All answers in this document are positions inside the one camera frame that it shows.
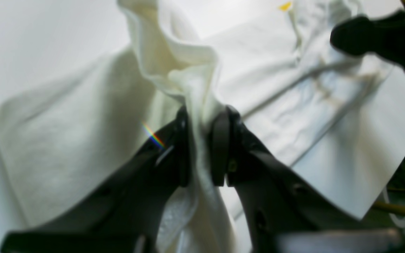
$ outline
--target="white towel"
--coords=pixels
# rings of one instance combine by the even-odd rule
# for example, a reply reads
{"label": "white towel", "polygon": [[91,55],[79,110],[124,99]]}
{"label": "white towel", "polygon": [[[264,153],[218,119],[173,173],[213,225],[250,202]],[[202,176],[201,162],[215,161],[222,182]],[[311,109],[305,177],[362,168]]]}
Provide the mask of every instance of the white towel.
{"label": "white towel", "polygon": [[128,48],[0,108],[0,150],[31,226],[71,208],[132,157],[148,138],[142,121],[156,131],[185,104],[195,177],[167,203],[156,246],[235,252],[206,145],[223,104],[292,165],[389,71],[375,57],[349,59],[329,45],[333,25],[362,10],[355,0],[295,0],[289,12],[273,10],[203,41],[169,0],[118,3]]}

